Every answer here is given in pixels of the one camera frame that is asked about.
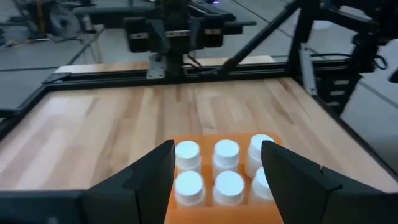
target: floor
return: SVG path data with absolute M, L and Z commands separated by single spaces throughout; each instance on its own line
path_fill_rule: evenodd
M 244 34 L 227 36 L 224 46 L 219 49 L 196 51 L 198 58 L 230 57 L 266 26 L 291 0 L 222 0 L 221 7 L 239 16 L 255 20 L 256 26 L 246 27 Z M 99 6 L 126 6 L 127 0 L 96 0 Z M 143 4 L 135 0 L 135 5 Z M 350 13 L 363 16 L 362 12 L 344 9 Z M 10 14 L 15 14 L 11 0 L 0 1 L 0 22 Z M 275 31 L 251 55 L 271 55 L 276 61 L 285 61 L 291 37 L 294 32 L 293 15 L 279 30 Z M 351 37 L 354 32 L 338 25 L 328 29 L 314 30 L 309 46 L 314 53 L 350 53 L 353 48 Z M 108 29 L 99 38 L 99 44 L 105 63 L 138 62 L 147 60 L 147 53 L 132 54 L 127 50 L 124 33 L 121 29 Z M 80 49 L 78 42 L 54 44 L 43 42 L 22 45 L 11 49 L 0 49 L 0 70 L 9 68 L 57 67 L 65 65 Z M 388 76 L 398 66 L 398 42 L 392 41 L 381 49 L 389 63 L 389 69 L 378 70 L 364 75 L 357 87 L 345 113 L 345 119 L 360 135 L 386 155 L 391 155 L 398 145 L 398 86 L 387 81 Z M 91 55 L 86 52 L 76 64 L 93 63 Z M 0 108 L 16 108 L 31 94 L 41 81 L 53 70 L 36 70 L 23 72 L 0 72 Z M 391 162 L 398 160 L 389 156 Z

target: wooden tabletop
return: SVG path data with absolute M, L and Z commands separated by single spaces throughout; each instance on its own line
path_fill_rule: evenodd
M 147 66 L 73 65 L 58 72 Z M 274 132 L 302 156 L 398 192 L 398 183 L 290 78 L 49 93 L 0 142 L 0 189 L 85 189 L 172 136 L 255 131 Z

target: white bottle cap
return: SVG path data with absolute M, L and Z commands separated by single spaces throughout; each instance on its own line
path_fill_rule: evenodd
M 224 171 L 216 178 L 213 199 L 221 205 L 239 205 L 243 200 L 243 190 L 243 178 L 235 172 Z
M 239 162 L 239 145 L 231 140 L 220 140 L 214 146 L 214 161 L 219 166 L 235 166 Z
M 263 167 L 258 168 L 252 183 L 255 193 L 264 200 L 273 200 Z
M 186 207 L 201 204 L 205 199 L 203 178 L 195 171 L 185 171 L 174 182 L 174 195 L 177 203 Z
M 266 134 L 257 134 L 250 140 L 249 153 L 258 161 L 261 161 L 261 145 L 263 141 L 274 142 L 274 140 Z
M 189 170 L 201 162 L 199 145 L 183 141 L 175 147 L 175 163 L 181 170 Z

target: metal frame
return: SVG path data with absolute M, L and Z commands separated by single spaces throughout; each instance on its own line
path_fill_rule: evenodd
M 115 88 L 143 85 L 168 85 L 198 82 L 219 82 L 229 80 L 256 80 L 266 78 L 292 77 L 300 84 L 303 82 L 303 74 L 300 64 L 300 49 L 302 44 L 308 42 L 314 17 L 313 7 L 319 5 L 320 0 L 308 0 L 302 6 L 297 1 L 288 4 L 285 11 L 276 17 L 267 27 L 255 36 L 241 51 L 229 59 L 221 67 L 184 68 L 186 77 L 165 77 L 148 79 L 147 70 L 131 70 L 121 72 L 98 73 L 54 73 L 49 76 L 43 85 L 14 110 L 0 110 L 0 140 L 5 138 L 32 108 L 49 92 L 65 90 L 82 90 L 95 88 Z M 264 41 L 278 26 L 289 18 L 298 8 L 302 11 L 298 18 L 297 27 L 292 41 L 289 59 L 287 63 L 263 63 L 252 65 L 238 65 L 250 54 L 262 41 Z M 358 72 L 370 72 L 365 68 L 361 71 L 351 69 L 350 60 L 326 60 L 312 63 L 315 74 L 315 82 L 318 95 L 311 97 L 355 140 L 357 141 L 396 181 L 398 173 L 393 170 L 382 157 L 353 131 L 339 115 L 344 110 L 352 92 L 361 75 Z M 332 95 L 332 92 L 343 92 L 340 95 Z

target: black cable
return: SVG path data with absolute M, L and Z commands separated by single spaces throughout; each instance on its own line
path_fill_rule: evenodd
M 262 19 L 263 21 L 267 22 L 267 23 L 271 23 L 271 21 L 267 20 L 266 18 L 260 16 L 258 13 L 254 12 L 253 10 L 249 9 L 248 7 L 244 6 L 243 4 L 237 2 L 237 0 L 232 0 L 233 2 L 235 2 L 237 5 L 243 7 L 245 10 L 253 13 L 254 15 L 256 15 L 258 18 Z M 288 34 L 287 32 L 285 32 L 284 30 L 282 30 L 281 28 L 277 28 L 277 30 L 279 30 L 281 33 L 283 33 L 285 36 L 289 37 L 290 39 L 293 39 L 293 36 Z M 311 47 L 308 48 L 311 52 L 315 53 L 315 54 L 319 54 L 316 50 L 312 49 Z
M 325 53 L 325 54 L 311 54 L 311 57 L 324 57 L 324 56 L 342 56 L 342 57 L 351 57 L 350 54 L 343 54 L 343 53 Z M 376 55 L 374 60 L 373 60 L 374 66 L 376 66 L 380 70 L 386 70 L 388 68 L 388 62 L 387 60 L 381 56 L 381 55 Z
M 379 60 L 381 61 L 382 66 L 380 66 L 380 64 L 377 62 L 376 59 L 379 59 Z M 379 68 L 380 70 L 385 70 L 385 69 L 388 68 L 388 62 L 387 62 L 387 60 L 386 60 L 383 56 L 376 55 L 376 57 L 374 58 L 373 63 L 374 63 L 374 66 L 376 66 L 376 67 Z
M 188 54 L 187 57 L 188 57 L 193 63 L 197 64 L 198 67 L 202 68 L 202 65 L 201 65 L 195 58 L 193 58 L 191 55 Z

